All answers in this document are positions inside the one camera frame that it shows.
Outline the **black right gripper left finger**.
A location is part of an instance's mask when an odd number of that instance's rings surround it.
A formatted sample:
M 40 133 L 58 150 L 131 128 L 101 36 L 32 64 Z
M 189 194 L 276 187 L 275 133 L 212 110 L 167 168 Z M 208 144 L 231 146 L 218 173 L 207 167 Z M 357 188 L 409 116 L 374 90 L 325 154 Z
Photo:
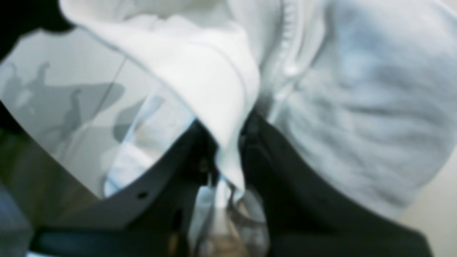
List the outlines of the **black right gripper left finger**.
M 208 131 L 194 121 L 139 179 L 107 199 L 40 226 L 29 253 L 46 257 L 190 257 L 195 198 L 211 172 Z

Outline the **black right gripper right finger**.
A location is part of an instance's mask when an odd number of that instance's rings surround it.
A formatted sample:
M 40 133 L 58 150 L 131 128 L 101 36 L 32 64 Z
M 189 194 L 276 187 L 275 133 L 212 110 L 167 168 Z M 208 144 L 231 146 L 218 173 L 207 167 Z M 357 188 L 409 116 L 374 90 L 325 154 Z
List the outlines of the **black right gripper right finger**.
M 260 195 L 269 257 L 431 257 L 426 238 L 325 182 L 256 112 L 241 134 L 245 179 Z

